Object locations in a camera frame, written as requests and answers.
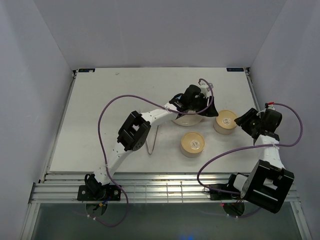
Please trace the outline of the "wooden round lid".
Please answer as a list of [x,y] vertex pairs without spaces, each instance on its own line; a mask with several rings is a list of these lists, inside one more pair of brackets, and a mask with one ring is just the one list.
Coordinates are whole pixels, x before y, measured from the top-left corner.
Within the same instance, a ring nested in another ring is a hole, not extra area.
[[205,145],[205,138],[198,132],[191,131],[184,134],[181,138],[180,144],[186,145],[187,143],[191,143],[192,145],[202,144]]
[[237,115],[233,111],[221,110],[218,113],[218,116],[215,118],[215,121],[224,123],[225,125],[227,125],[230,123],[235,123],[236,118],[237,118]]

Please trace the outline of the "steel lunch bowl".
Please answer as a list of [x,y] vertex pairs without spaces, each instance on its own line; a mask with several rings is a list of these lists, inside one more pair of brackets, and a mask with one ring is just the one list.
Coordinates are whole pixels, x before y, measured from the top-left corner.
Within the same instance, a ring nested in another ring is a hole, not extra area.
[[197,143],[196,145],[192,145],[191,142],[187,144],[180,144],[181,153],[188,158],[197,158],[199,157],[205,148],[204,144]]
[[223,122],[214,121],[213,127],[215,131],[218,132],[219,134],[230,135],[235,131],[237,125],[234,122],[229,124],[224,124]]

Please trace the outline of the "stainless steel slotted tongs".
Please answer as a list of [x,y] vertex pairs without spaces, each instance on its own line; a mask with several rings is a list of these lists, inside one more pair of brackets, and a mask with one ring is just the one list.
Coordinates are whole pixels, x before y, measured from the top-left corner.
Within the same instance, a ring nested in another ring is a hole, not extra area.
[[153,151],[155,149],[158,131],[159,131],[159,126],[152,126],[147,136],[145,147],[146,147],[147,154],[149,156],[153,154]]

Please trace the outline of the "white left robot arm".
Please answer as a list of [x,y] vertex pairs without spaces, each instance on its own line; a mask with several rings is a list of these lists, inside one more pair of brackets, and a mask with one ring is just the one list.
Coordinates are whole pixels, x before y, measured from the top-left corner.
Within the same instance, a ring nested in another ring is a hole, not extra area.
[[213,84],[201,78],[197,85],[191,84],[183,93],[176,94],[165,105],[153,103],[156,109],[139,113],[132,111],[118,131],[116,144],[110,157],[104,151],[104,166],[85,176],[88,193],[100,200],[106,195],[106,185],[132,152],[139,150],[146,142],[152,127],[184,116],[199,115],[216,117],[218,111],[214,103]]

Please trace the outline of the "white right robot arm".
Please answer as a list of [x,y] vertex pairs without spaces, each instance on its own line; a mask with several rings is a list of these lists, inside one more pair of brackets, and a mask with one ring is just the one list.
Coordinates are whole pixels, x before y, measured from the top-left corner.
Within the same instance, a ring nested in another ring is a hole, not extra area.
[[239,196],[271,213],[278,213],[293,184],[295,176],[281,162],[275,133],[282,121],[282,114],[273,107],[262,112],[251,108],[234,122],[253,138],[254,146],[264,145],[251,173],[232,174],[226,185],[226,194],[237,199]]

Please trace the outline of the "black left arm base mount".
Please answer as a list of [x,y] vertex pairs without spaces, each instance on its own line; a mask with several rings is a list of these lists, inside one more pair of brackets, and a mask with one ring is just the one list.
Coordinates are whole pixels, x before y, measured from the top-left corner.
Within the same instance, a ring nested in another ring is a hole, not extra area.
[[102,189],[98,190],[97,193],[92,193],[86,185],[80,185],[78,188],[77,193],[77,200],[78,201],[100,201],[103,202],[105,200],[108,201],[120,201],[121,200],[121,193],[119,187],[115,185],[107,184],[102,187]]

